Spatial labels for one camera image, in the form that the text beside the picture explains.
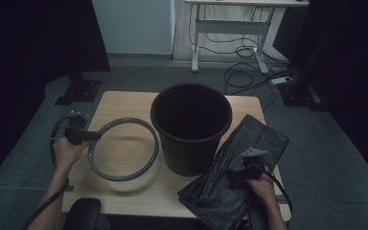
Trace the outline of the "white cabinet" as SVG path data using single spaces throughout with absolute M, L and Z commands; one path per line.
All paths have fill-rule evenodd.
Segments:
M 174 0 L 93 0 L 109 54 L 173 53 Z

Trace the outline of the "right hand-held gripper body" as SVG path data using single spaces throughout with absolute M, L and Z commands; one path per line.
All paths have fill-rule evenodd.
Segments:
M 249 148 L 241 154 L 243 168 L 240 170 L 241 176 L 237 179 L 258 179 L 263 174 L 264 156 L 268 154 L 265 149 Z

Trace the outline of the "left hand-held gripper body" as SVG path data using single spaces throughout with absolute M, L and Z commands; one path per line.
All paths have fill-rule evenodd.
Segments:
M 79 114 L 69 117 L 64 136 L 72 145 L 80 145 L 88 140 L 88 132 L 84 130 L 87 121 Z

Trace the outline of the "dark curtain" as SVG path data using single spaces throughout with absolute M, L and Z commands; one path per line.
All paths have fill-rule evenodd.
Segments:
M 109 70 L 93 0 L 0 0 L 0 165 L 48 82 Z
M 274 48 L 311 86 L 368 164 L 368 0 L 286 8 Z

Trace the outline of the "black plastic trash bin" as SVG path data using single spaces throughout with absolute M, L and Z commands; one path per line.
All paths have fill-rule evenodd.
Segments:
M 155 97 L 150 119 L 170 170 L 195 176 L 212 165 L 220 139 L 232 124 L 232 107 L 214 88 L 183 83 Z

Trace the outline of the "white desk frame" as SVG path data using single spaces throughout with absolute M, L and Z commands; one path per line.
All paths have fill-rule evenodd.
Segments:
M 268 35 L 271 21 L 277 8 L 306 8 L 309 0 L 185 0 L 186 3 L 196 6 L 194 45 L 192 50 L 191 70 L 198 71 L 198 35 L 221 34 L 221 35 L 259 35 L 261 38 L 255 51 L 255 59 L 263 74 L 268 73 L 266 67 L 263 47 Z M 230 21 L 230 20 L 211 20 L 200 18 L 200 7 L 204 5 L 218 6 L 247 6 L 268 8 L 268 16 L 265 21 Z

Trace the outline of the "person's left hand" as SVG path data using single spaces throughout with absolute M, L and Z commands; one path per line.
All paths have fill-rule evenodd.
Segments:
M 89 142 L 81 142 L 79 145 L 75 146 L 65 137 L 58 139 L 53 144 L 56 157 L 56 169 L 59 171 L 69 171 L 81 158 L 82 151 L 89 145 Z

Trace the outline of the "person's right hand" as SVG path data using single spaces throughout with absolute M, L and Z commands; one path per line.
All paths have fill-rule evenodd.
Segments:
M 274 208 L 278 205 L 273 181 L 267 175 L 261 175 L 258 179 L 246 179 L 245 183 L 267 208 Z

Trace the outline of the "black garbage bag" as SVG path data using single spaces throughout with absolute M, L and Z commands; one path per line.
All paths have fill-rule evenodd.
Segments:
M 273 168 L 287 146 L 285 135 L 245 116 L 220 147 L 209 170 L 178 192 L 180 203 L 211 230 L 235 230 L 255 196 L 248 189 L 233 189 L 227 172 L 242 170 L 242 154 L 251 148 L 266 150 L 264 163 Z

